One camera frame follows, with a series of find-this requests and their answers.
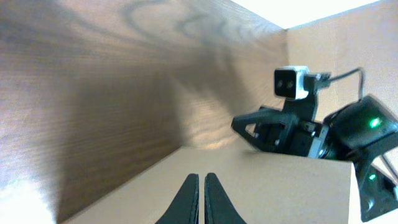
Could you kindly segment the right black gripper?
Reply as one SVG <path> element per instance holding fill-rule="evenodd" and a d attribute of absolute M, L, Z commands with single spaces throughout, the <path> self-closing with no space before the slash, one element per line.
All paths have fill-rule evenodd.
<path fill-rule="evenodd" d="M 286 100 L 283 108 L 263 108 L 257 112 L 235 116 L 231 127 L 249 144 L 264 152 L 319 159 L 325 156 L 328 127 L 315 121 L 318 97 Z M 246 126 L 255 124 L 254 135 Z"/>

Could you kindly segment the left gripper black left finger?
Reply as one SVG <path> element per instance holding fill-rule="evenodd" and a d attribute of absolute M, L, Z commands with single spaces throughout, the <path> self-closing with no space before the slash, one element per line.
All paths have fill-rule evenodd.
<path fill-rule="evenodd" d="M 156 224 L 198 224 L 199 176 L 188 174 L 165 213 Z"/>

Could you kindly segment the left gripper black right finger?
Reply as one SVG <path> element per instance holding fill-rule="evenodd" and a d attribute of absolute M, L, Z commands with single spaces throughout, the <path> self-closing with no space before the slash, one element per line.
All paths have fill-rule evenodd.
<path fill-rule="evenodd" d="M 215 173 L 208 173 L 205 177 L 205 223 L 246 224 Z"/>

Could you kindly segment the cardboard box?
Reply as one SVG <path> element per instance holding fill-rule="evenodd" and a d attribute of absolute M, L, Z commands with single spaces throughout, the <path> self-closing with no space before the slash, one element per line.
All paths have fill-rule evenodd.
<path fill-rule="evenodd" d="M 59 223 L 153 223 L 191 172 L 215 171 L 250 223 L 304 223 L 311 187 L 344 163 L 255 152 L 230 124 L 267 103 L 287 33 L 232 1 L 62 1 L 96 52 L 78 93 Z"/>

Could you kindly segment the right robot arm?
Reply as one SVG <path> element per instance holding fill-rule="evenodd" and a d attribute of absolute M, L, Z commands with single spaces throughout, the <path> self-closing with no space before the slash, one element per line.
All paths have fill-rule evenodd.
<path fill-rule="evenodd" d="M 397 209 L 397 184 L 373 165 L 397 147 L 397 119 L 374 96 L 350 103 L 315 121 L 318 98 L 285 101 L 281 110 L 262 106 L 233 118 L 231 127 L 260 151 L 353 163 L 362 222 Z"/>

